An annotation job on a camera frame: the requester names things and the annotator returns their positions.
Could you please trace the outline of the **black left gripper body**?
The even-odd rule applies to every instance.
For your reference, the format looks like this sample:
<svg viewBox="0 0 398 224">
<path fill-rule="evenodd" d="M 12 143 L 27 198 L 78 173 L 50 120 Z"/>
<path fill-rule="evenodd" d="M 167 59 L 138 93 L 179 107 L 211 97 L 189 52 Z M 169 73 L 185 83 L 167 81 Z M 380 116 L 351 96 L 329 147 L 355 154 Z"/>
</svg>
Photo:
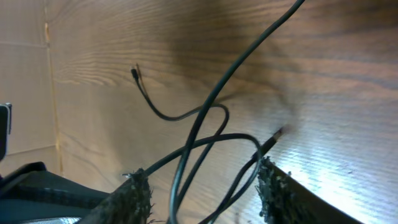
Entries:
<svg viewBox="0 0 398 224">
<path fill-rule="evenodd" d="M 1 223 L 77 223 L 108 195 L 25 164 L 1 177 Z"/>
</svg>

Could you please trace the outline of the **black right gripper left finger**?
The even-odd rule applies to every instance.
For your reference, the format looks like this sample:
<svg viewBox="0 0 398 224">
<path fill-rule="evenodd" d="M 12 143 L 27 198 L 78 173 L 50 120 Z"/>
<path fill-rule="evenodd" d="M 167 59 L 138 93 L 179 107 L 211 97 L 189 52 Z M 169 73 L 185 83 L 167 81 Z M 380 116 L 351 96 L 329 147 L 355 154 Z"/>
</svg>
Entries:
<svg viewBox="0 0 398 224">
<path fill-rule="evenodd" d="M 79 223 L 145 224 L 150 217 L 150 198 L 148 177 L 143 169 L 138 169 Z"/>
</svg>

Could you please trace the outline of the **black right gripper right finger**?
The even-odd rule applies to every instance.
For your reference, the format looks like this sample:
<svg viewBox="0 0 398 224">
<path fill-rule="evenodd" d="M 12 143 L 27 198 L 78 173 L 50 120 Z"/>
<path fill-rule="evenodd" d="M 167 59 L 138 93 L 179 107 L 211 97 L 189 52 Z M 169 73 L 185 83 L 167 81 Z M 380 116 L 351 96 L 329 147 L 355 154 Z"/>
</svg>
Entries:
<svg viewBox="0 0 398 224">
<path fill-rule="evenodd" d="M 357 219 L 327 203 L 263 158 L 256 190 L 261 200 L 260 217 L 275 224 L 360 224 Z"/>
</svg>

